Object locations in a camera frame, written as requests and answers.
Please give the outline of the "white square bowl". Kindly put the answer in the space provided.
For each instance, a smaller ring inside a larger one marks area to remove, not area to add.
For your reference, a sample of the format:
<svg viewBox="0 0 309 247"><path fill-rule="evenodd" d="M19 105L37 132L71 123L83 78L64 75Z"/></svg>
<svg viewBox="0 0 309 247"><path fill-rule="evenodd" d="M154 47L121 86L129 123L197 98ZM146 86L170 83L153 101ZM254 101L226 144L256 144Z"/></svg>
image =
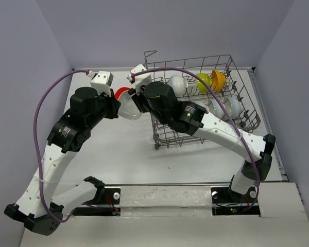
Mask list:
<svg viewBox="0 0 309 247"><path fill-rule="evenodd" d="M121 103L121 106L118 109L118 115L120 117L128 120L137 120L141 117L142 113L137 108L135 102L127 91L120 95L118 101Z"/></svg>

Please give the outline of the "green round bowl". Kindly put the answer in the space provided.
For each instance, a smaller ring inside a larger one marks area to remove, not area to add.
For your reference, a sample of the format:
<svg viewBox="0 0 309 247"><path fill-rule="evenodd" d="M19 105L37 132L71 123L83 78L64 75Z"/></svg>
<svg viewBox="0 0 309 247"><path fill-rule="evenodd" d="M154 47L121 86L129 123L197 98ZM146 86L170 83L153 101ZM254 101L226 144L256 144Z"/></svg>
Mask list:
<svg viewBox="0 0 309 247"><path fill-rule="evenodd" d="M208 74L198 73L196 74L208 87L212 87L212 80ZM208 88L199 80L196 80L197 87L200 93L204 94L208 91Z"/></svg>

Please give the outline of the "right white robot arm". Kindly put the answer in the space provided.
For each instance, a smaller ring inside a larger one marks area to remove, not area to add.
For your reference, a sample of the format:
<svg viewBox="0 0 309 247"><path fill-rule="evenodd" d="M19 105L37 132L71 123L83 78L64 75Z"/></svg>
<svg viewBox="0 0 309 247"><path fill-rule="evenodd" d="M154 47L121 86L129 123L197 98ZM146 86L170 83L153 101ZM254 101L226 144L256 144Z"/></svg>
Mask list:
<svg viewBox="0 0 309 247"><path fill-rule="evenodd" d="M240 201L252 186L266 180L271 168L276 137L247 133L209 113L192 101L179 101L173 89L162 82L152 82L140 93L129 95L141 113L152 114L172 130L215 142L244 158L243 165L232 177L227 196Z"/></svg>

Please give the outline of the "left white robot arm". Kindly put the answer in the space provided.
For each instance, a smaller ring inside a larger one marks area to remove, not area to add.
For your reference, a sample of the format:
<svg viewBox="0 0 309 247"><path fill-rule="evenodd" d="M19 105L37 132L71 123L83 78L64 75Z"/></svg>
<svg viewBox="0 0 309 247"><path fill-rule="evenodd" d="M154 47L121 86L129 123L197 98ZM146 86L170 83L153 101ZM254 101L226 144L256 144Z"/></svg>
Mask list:
<svg viewBox="0 0 309 247"><path fill-rule="evenodd" d="M16 203L6 206L5 215L33 233L49 236L78 206L106 199L104 183L92 176L61 195L54 193L91 130L104 118L117 118L120 106L113 89L107 93L98 93L92 87L77 89L70 98L70 108L48 136L30 184Z"/></svg>

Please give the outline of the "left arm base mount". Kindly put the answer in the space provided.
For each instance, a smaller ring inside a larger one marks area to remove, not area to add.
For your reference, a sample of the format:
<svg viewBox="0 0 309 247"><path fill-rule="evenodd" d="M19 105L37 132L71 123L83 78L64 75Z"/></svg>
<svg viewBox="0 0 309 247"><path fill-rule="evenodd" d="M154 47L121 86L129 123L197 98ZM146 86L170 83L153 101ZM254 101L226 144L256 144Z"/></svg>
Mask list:
<svg viewBox="0 0 309 247"><path fill-rule="evenodd" d="M96 195L93 200L78 206L74 210L73 216L118 217L121 215L120 198L120 187L105 187L102 194Z"/></svg>

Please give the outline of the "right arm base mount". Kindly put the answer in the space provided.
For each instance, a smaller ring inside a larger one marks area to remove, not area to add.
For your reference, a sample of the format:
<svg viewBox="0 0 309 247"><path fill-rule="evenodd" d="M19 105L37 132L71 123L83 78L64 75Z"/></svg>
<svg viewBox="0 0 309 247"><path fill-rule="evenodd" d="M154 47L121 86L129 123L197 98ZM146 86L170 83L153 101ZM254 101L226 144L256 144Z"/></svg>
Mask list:
<svg viewBox="0 0 309 247"><path fill-rule="evenodd" d="M212 187L213 216L257 215L260 208L255 200L256 189L252 186L245 195L233 194L228 187Z"/></svg>

